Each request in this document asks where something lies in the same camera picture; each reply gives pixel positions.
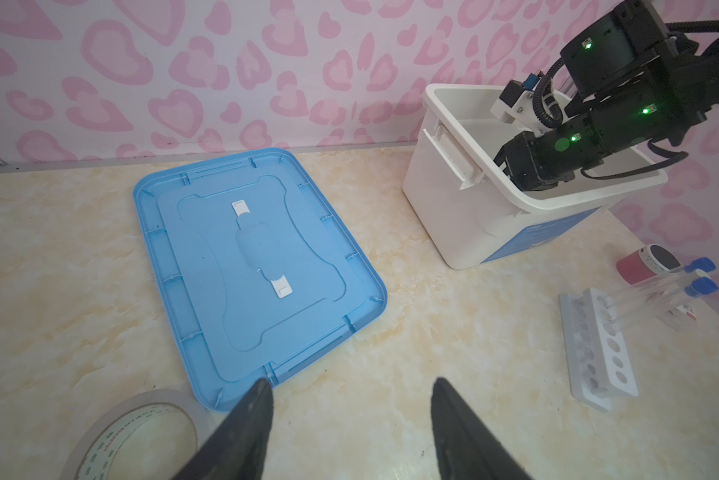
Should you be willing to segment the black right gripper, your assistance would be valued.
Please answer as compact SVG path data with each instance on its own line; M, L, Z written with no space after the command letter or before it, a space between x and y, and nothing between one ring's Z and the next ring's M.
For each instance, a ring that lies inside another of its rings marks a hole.
M563 122L541 137L523 131L495 154L495 164L521 191L543 191L599 165L599 137L583 117Z

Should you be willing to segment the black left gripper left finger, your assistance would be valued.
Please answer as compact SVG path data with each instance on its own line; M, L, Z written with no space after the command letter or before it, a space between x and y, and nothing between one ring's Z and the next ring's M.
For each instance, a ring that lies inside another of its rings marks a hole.
M174 479L261 479L273 420L273 388L262 378Z

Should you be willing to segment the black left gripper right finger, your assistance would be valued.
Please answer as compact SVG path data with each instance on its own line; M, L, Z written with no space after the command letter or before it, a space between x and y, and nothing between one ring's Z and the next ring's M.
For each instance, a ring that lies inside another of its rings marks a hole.
M531 479L443 377L433 384L431 423L441 479Z

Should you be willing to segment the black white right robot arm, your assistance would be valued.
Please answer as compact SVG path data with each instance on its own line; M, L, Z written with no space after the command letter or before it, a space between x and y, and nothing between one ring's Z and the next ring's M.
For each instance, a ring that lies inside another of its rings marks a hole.
M685 134L719 105L719 20L665 23L651 4L623 1L549 70L509 82L499 101L505 122L529 115L495 156L521 191L591 178L605 158L642 143L661 162L613 178L668 168L687 158Z

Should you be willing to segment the white plastic storage bin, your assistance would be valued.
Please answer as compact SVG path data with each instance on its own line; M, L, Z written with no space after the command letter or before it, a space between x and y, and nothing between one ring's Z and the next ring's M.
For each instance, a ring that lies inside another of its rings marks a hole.
M529 99L512 114L497 107L501 88L431 84L425 118L403 193L445 263L464 270L552 242L600 209L667 183L659 170L625 179L603 176L651 164L631 148L605 160L595 178L523 192L495 164L495 154L527 127Z

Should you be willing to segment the clear tape roll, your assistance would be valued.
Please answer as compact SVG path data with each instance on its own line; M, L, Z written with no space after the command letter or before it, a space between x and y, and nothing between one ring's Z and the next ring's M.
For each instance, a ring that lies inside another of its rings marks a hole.
M165 479L214 430L211 412L174 390L138 394L97 420L70 454L62 479Z

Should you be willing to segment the pink white tape roll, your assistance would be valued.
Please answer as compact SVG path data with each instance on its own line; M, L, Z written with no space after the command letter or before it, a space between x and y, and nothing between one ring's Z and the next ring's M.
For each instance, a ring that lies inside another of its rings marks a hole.
M621 258L616 264L617 272L629 285L648 280L679 268L681 262L667 248L649 244Z

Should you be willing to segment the white test tube rack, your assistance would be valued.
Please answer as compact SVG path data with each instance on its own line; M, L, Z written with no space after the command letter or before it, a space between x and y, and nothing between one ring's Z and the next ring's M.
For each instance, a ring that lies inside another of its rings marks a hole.
M609 412L613 398L639 396L625 337L615 330L615 306L607 295L595 288L561 294L559 307L573 397Z

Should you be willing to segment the blue plastic bin lid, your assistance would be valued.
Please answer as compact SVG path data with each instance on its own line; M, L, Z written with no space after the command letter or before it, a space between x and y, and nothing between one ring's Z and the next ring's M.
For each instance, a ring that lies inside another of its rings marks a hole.
M387 288L297 157L266 148L144 177L133 198L197 400L232 410L377 319Z

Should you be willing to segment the small clear red-label box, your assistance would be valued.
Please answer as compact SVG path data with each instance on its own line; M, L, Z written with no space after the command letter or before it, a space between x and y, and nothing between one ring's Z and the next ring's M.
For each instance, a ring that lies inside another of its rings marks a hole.
M675 293L654 293L649 296L651 314L675 331L691 328L697 324L692 295L679 291Z

